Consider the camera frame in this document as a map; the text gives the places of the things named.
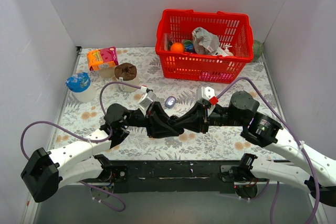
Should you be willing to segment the black earbud charging case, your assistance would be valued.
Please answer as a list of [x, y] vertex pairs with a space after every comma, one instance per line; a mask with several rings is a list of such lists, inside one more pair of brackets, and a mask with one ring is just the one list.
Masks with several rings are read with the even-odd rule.
[[179, 133], [179, 135], [184, 133], [184, 129], [183, 128], [179, 128], [176, 126], [177, 124], [177, 120], [178, 117], [175, 115], [170, 116], [169, 120], [167, 121], [168, 125], [173, 128], [175, 131], [177, 131]]

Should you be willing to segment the lavender earbud charging case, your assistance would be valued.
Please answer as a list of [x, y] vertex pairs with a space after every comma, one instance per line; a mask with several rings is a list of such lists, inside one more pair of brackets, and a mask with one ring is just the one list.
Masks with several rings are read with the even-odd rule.
[[171, 109], [172, 107], [174, 107], [176, 104], [176, 98], [174, 96], [170, 96], [166, 99], [165, 101], [165, 106], [169, 109]]

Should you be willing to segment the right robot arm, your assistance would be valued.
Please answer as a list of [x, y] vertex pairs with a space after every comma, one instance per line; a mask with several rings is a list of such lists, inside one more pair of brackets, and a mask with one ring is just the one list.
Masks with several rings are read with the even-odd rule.
[[190, 111], [176, 119], [175, 127], [206, 133], [210, 126], [240, 126], [240, 135], [246, 141], [292, 162], [282, 165], [245, 154], [237, 167], [242, 180], [277, 180], [302, 189], [325, 205], [335, 206], [335, 160], [304, 142], [297, 143], [288, 129], [257, 111], [259, 102], [249, 93], [235, 92], [228, 107], [212, 105], [215, 100], [200, 98]]

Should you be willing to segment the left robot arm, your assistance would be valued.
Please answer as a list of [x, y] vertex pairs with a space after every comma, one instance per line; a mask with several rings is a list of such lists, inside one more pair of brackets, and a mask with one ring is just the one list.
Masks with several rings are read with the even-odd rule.
[[35, 202], [43, 202], [65, 185], [86, 179], [108, 182], [119, 177], [102, 152], [121, 144], [130, 134], [128, 127], [144, 127], [152, 138], [179, 136], [177, 117], [168, 116], [159, 102], [150, 104], [147, 112], [128, 110], [120, 104], [108, 107], [105, 123], [82, 141], [61, 148], [35, 150], [21, 173]]

